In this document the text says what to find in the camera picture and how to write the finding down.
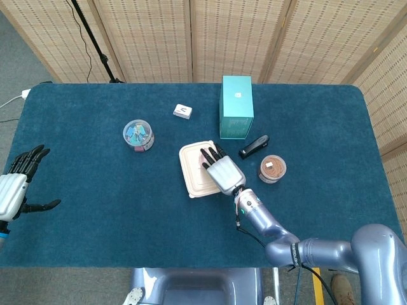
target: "teal cardboard box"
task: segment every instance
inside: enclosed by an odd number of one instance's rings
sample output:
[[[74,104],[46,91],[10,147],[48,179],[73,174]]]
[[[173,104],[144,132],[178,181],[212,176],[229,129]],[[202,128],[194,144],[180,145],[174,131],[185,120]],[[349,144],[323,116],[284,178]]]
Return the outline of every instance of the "teal cardboard box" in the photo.
[[[221,139],[246,139],[254,119],[250,76],[223,76],[219,114]]]

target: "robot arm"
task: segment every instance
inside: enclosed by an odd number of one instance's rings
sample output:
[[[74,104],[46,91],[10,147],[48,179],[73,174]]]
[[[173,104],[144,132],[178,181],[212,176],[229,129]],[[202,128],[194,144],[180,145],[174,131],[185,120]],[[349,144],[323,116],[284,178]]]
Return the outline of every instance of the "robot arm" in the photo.
[[[216,149],[209,149],[214,159],[201,150],[209,162],[203,166],[222,193],[235,195],[237,211],[244,211],[258,233],[275,238],[265,249],[273,267],[306,265],[359,272],[363,304],[407,304],[407,248],[393,231],[372,224],[360,228],[352,243],[318,238],[300,241],[245,188],[244,174],[217,144]]]
[[[0,176],[0,249],[3,247],[10,230],[9,222],[17,219],[21,213],[42,212],[55,208],[60,200],[46,205],[28,205],[25,193],[37,171],[38,164],[50,152],[44,145],[17,156],[8,172]]]

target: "brown shoe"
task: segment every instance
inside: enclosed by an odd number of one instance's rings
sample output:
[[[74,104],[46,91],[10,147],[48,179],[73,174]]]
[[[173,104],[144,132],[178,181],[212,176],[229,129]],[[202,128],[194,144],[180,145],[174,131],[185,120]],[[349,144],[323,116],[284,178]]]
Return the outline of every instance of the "brown shoe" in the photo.
[[[345,275],[334,275],[331,280],[331,289],[338,305],[355,305],[354,292]]]

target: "robot finger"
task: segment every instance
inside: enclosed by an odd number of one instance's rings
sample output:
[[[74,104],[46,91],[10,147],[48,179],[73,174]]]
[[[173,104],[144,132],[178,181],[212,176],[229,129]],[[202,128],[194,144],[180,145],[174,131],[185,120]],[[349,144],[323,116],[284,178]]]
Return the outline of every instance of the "robot finger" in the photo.
[[[50,150],[47,148],[47,149],[44,149],[44,150],[41,150],[41,151],[36,151],[35,154],[33,154],[33,155],[26,156],[25,160],[23,161],[23,163],[21,164],[21,166],[19,167],[17,172],[27,175],[27,173],[30,172],[31,167],[33,166],[33,164],[34,163],[38,164],[41,161],[41,159],[43,157],[45,157],[49,152],[50,152]]]
[[[211,156],[208,155],[208,153],[205,151],[205,149],[201,148],[201,153],[205,157],[205,159],[209,162],[210,165],[214,164],[215,161],[211,158]]]
[[[20,155],[20,157],[17,157],[16,160],[11,165],[9,173],[17,173],[21,167],[21,164],[24,162],[25,158],[27,157],[27,155],[28,155],[28,152],[24,152]]]
[[[216,147],[217,153],[219,154],[219,156],[221,158],[226,156],[226,153],[223,151],[222,147],[220,147],[218,143],[215,143],[215,147]]]
[[[214,157],[215,162],[219,159],[221,159],[221,157],[219,157],[219,155],[217,154],[217,152],[213,149],[213,148],[209,148],[209,152],[210,154]]]
[[[35,147],[32,151],[29,151],[28,155],[24,158],[20,167],[17,169],[17,173],[24,173],[27,170],[27,167],[29,166],[30,162],[36,157],[37,154],[43,151],[43,148],[44,145],[41,144]]]
[[[15,170],[16,170],[16,168],[17,168],[18,162],[19,162],[22,158],[24,158],[24,155],[25,155],[25,154],[26,154],[26,152],[23,152],[22,154],[19,154],[17,157],[15,157],[15,159],[14,159],[13,163],[10,165],[10,168],[9,168],[9,170],[8,170],[7,173],[14,173],[14,172],[15,172]]]
[[[55,208],[61,201],[59,199],[53,200],[46,205],[24,205],[21,209],[22,213],[44,212]]]
[[[37,171],[38,168],[38,164],[41,162],[41,160],[50,152],[50,149],[43,149],[42,151],[38,152],[37,154],[35,154],[32,159],[31,162],[29,162],[27,164],[27,166],[24,168],[24,171],[22,172],[23,174],[25,174],[27,176],[27,183],[30,183],[32,180],[32,177],[34,176],[34,174]]]

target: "robotic hand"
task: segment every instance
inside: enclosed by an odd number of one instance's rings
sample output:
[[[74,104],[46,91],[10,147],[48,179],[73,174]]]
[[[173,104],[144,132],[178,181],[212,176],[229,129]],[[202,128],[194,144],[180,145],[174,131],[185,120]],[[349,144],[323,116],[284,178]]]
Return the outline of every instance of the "robotic hand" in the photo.
[[[202,166],[206,168],[208,174],[223,194],[236,195],[239,189],[244,188],[246,177],[219,145],[215,144],[215,147],[217,152],[213,148],[209,148],[213,159],[205,149],[201,149],[201,153],[209,163],[208,165],[204,162]]]
[[[21,213],[42,212],[55,208],[60,200],[46,205],[28,205],[25,193],[37,171],[38,164],[50,152],[44,145],[17,156],[7,174],[0,176],[0,249],[3,247],[10,230],[9,222],[17,219]]]

